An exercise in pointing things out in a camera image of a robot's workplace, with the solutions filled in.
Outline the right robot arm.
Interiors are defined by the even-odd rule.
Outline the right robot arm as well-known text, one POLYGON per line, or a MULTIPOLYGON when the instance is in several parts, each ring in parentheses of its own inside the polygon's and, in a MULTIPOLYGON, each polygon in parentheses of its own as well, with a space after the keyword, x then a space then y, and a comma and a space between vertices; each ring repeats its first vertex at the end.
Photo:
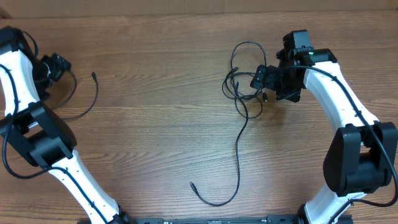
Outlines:
POLYGON ((354 203, 390 207, 364 199, 378 188, 397 183, 394 161, 397 128, 380 122, 359 101, 346 82, 330 49, 314 49, 307 30, 283 38, 279 65, 257 68, 251 87, 272 90, 277 100, 298 102, 303 89, 318 100, 333 128, 334 138, 323 162, 325 183, 303 204, 297 223, 352 223, 344 212, 354 203))

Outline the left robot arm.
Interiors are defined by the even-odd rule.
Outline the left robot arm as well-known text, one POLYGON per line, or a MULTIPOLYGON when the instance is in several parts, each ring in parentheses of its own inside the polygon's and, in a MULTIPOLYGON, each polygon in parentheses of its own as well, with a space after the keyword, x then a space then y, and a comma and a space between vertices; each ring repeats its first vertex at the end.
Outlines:
POLYGON ((134 223, 85 167, 66 119, 44 103, 47 88, 72 71, 71 63, 58 54, 38 59, 38 48, 29 46, 27 36, 15 27, 1 29, 4 167, 18 179, 51 174, 81 205, 89 223, 134 223))

